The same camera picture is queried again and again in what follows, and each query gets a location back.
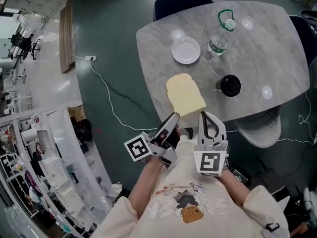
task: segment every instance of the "qr code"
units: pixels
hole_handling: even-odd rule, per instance
[[[202,155],[200,171],[218,172],[220,164],[219,152],[206,152]]]
[[[152,154],[143,135],[138,135],[124,143],[125,148],[128,150],[133,161],[142,159]]]

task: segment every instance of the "person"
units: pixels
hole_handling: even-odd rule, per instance
[[[150,155],[129,197],[119,198],[92,238],[260,238],[268,223],[289,237],[282,210],[263,186],[249,191],[228,169],[217,178],[199,175],[195,144],[181,136],[171,171]]]

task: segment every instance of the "yellow bread slice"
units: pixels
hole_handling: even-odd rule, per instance
[[[174,112],[181,117],[206,107],[198,86],[188,74],[183,73],[171,77],[165,88]]]

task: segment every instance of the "water bottle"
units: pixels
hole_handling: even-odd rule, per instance
[[[231,11],[232,18],[222,22],[220,15],[225,11]],[[215,31],[215,33],[211,35],[208,42],[208,51],[214,57],[218,57],[226,51],[230,33],[236,26],[233,18],[233,11],[230,9],[220,11],[218,14],[218,20],[220,25],[218,26],[218,29]]]

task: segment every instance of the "black cup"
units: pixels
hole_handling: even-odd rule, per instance
[[[234,97],[240,93],[241,83],[235,75],[226,75],[216,82],[216,89],[228,97]]]

